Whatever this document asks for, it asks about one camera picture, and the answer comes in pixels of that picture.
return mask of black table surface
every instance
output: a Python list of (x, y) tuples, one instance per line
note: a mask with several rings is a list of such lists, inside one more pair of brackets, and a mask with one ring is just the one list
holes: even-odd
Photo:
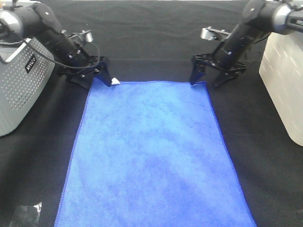
[[(121, 81), (188, 81), (191, 57), (216, 41), (201, 28), (232, 31), (246, 1), (54, 1), (69, 33), (91, 29), (109, 70)], [(302, 226), (303, 147), (296, 145), (259, 76), (266, 41), (255, 45), (238, 80), (212, 87), (203, 80), (258, 227)], [(88, 48), (94, 55), (94, 49)], [(53, 226), (88, 91), (52, 74), (23, 122), (0, 138), (0, 226), (17, 205), (42, 202), (40, 226)]]

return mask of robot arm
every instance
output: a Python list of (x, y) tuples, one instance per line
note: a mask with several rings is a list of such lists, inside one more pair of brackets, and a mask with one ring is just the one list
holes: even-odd
[[(212, 54), (200, 54), (193, 57), (194, 68), (190, 78), (195, 84), (206, 74), (206, 66), (220, 73), (214, 86), (236, 79), (246, 66), (239, 61), (242, 55), (258, 40), (271, 32), (287, 35), (294, 31), (303, 32), (303, 11), (299, 1), (251, 0), (242, 13), (242, 20), (234, 30), (221, 41)], [(215, 40), (226, 32), (204, 28), (201, 37)]]
[(88, 55), (82, 46), (73, 38), (80, 38), (82, 42), (90, 42), (83, 32), (74, 36), (67, 36), (66, 31), (57, 20), (54, 12), (45, 4), (36, 2), (28, 7), (9, 7), (10, 10), (0, 10), (0, 37), (5, 41), (18, 38), (35, 37), (59, 61), (63, 68), (60, 74), (69, 75), (71, 82), (90, 87), (93, 77), (111, 86), (112, 79), (107, 71), (104, 57)]

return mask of microfiber towel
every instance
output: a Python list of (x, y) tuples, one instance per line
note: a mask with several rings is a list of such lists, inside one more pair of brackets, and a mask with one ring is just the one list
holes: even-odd
[(95, 79), (55, 227), (255, 227), (204, 82)]

